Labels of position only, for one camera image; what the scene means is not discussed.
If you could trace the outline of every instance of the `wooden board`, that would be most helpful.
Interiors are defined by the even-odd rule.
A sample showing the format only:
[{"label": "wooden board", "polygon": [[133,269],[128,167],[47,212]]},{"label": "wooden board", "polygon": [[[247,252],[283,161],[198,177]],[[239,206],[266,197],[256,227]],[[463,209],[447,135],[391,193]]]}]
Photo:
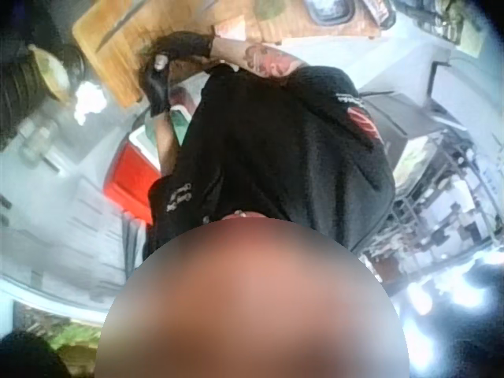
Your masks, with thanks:
[{"label": "wooden board", "polygon": [[[143,93],[138,71],[146,53],[159,36],[177,30],[210,33],[211,26],[244,15],[249,40],[277,43],[286,38],[313,35],[378,36],[379,28],[356,1],[354,19],[344,25],[321,27],[312,22],[303,0],[284,0],[285,11],[278,17],[258,21],[254,0],[218,0],[200,13],[202,0],[148,0],[137,14],[106,44],[96,51],[103,36],[130,9],[132,0],[98,0],[73,26],[73,36],[103,83],[124,107]],[[178,62],[172,67],[171,80],[180,82],[202,70],[196,62]]]}]

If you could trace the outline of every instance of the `red logo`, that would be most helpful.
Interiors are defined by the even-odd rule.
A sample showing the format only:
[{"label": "red logo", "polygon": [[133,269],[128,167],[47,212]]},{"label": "red logo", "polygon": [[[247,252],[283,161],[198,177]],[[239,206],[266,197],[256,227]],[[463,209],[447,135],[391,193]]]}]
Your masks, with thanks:
[{"label": "red logo", "polygon": [[383,142],[378,129],[364,110],[348,108],[348,116],[366,135]]}]

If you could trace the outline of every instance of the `black glove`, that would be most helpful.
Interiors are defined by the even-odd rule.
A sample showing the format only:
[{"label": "black glove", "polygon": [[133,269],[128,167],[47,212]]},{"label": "black glove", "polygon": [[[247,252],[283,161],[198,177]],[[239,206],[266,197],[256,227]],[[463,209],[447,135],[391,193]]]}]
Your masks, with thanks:
[{"label": "black glove", "polygon": [[213,36],[201,35],[191,31],[176,31],[161,37],[154,44],[156,53],[165,54],[170,61],[190,57],[210,57]]},{"label": "black glove", "polygon": [[139,84],[150,102],[150,116],[156,117],[165,110],[170,110],[169,104],[169,63],[158,71],[154,66],[156,57],[150,59],[140,72]]}]

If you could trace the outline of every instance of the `tattoo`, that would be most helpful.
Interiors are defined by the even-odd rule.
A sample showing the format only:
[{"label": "tattoo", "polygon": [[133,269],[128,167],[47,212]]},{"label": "tattoo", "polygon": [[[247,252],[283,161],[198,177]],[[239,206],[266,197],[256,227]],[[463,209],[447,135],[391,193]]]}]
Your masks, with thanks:
[{"label": "tattoo", "polygon": [[243,59],[251,71],[263,77],[284,77],[305,64],[290,54],[259,44],[247,47]]}]

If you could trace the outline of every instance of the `forearm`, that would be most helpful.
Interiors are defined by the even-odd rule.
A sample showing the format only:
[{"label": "forearm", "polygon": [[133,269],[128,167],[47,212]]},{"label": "forearm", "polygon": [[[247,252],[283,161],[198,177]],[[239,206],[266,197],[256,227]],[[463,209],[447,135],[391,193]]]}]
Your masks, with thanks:
[{"label": "forearm", "polygon": [[156,134],[161,174],[169,176],[175,168],[180,145],[167,112],[154,118],[154,132]]},{"label": "forearm", "polygon": [[307,65],[301,59],[273,47],[218,37],[213,41],[211,57],[238,65],[265,78],[286,77]]}]

